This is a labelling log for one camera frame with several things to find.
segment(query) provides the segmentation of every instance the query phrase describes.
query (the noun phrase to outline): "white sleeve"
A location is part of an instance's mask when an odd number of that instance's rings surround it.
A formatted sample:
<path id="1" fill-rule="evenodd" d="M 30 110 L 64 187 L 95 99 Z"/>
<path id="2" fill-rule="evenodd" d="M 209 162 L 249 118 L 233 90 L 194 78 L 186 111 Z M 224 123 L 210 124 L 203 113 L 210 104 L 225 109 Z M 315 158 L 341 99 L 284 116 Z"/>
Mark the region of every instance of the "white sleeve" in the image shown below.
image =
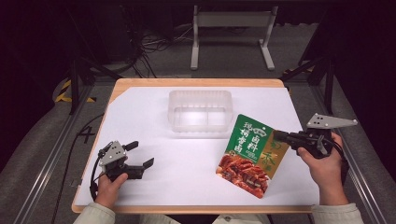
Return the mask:
<path id="1" fill-rule="evenodd" d="M 362 224 L 361 212 L 356 204 L 346 205 L 314 205 L 312 215 L 315 224 Z"/>
<path id="2" fill-rule="evenodd" d="M 114 224 L 116 215 L 110 209 L 100 205 L 99 203 L 90 203 L 82 210 L 74 224 Z"/>

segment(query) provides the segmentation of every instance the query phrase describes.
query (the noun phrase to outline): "white stand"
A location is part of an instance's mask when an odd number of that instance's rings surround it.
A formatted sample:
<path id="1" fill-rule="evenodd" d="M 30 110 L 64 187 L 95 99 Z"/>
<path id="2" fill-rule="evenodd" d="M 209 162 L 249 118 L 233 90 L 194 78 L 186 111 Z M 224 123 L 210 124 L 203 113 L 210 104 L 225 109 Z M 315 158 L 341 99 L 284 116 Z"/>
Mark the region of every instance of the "white stand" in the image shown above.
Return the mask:
<path id="1" fill-rule="evenodd" d="M 272 11 L 260 12 L 198 12 L 198 6 L 194 7 L 193 31 L 194 42 L 192 45 L 191 70 L 198 69 L 199 37 L 198 27 L 266 27 L 265 38 L 260 39 L 262 55 L 268 70 L 274 70 L 275 66 L 268 50 L 268 41 L 276 18 L 277 7 Z"/>

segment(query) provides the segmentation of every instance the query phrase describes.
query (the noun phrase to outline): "snack package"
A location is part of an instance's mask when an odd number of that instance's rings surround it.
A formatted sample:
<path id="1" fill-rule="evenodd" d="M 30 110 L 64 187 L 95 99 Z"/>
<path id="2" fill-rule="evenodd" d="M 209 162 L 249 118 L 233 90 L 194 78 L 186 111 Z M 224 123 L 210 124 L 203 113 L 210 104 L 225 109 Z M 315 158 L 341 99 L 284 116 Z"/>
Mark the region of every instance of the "snack package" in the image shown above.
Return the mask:
<path id="1" fill-rule="evenodd" d="M 274 140 L 274 129 L 238 115 L 216 174 L 262 198 L 289 145 Z"/>

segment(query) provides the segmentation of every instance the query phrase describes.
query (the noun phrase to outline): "transparent plastic tray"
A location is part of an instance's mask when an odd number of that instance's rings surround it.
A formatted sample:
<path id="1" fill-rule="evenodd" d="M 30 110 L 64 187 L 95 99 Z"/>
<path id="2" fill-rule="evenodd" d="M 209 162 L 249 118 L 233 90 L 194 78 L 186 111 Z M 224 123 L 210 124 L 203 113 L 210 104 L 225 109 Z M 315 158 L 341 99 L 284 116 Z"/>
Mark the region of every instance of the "transparent plastic tray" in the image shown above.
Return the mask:
<path id="1" fill-rule="evenodd" d="M 225 133 L 233 119 L 229 91 L 171 91 L 168 119 L 176 133 Z"/>

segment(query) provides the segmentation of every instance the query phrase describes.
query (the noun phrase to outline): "hand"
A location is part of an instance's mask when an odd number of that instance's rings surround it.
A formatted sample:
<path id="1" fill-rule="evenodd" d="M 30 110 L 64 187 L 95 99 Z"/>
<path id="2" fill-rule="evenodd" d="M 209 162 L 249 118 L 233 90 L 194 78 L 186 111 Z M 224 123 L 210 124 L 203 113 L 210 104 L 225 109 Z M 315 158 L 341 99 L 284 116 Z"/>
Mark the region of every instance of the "hand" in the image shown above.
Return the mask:
<path id="1" fill-rule="evenodd" d="M 336 133 L 332 133 L 332 139 L 342 146 L 342 139 Z M 298 148 L 298 153 L 303 161 L 309 166 L 312 178 L 319 186 L 320 204 L 342 205 L 348 204 L 341 181 L 340 154 L 335 148 L 331 155 L 323 159 L 315 159 L 305 148 Z"/>
<path id="2" fill-rule="evenodd" d="M 119 189 L 127 179 L 127 174 L 120 175 L 114 182 L 111 182 L 107 175 L 99 177 L 98 195 L 95 202 L 113 209 L 114 204 L 119 198 Z"/>

